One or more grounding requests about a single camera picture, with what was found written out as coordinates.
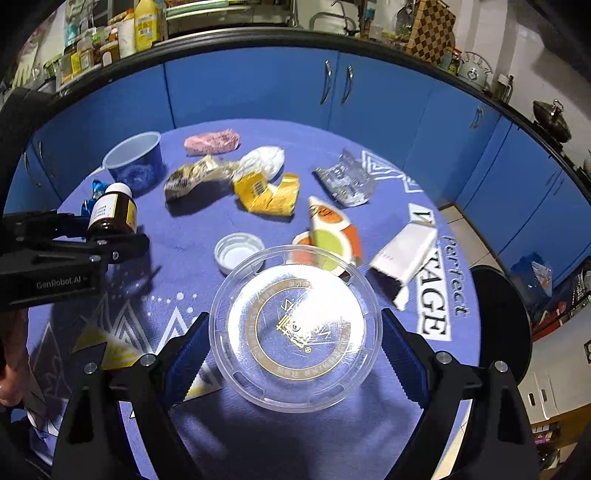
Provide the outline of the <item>person's left hand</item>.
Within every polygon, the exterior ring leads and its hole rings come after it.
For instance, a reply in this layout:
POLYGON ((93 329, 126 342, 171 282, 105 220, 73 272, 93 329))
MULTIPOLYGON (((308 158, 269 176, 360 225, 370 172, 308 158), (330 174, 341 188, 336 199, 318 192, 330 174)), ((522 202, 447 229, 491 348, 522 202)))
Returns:
POLYGON ((5 366, 1 368, 1 404, 17 405, 29 389, 30 367, 27 351, 28 310, 1 314, 1 345, 5 366))

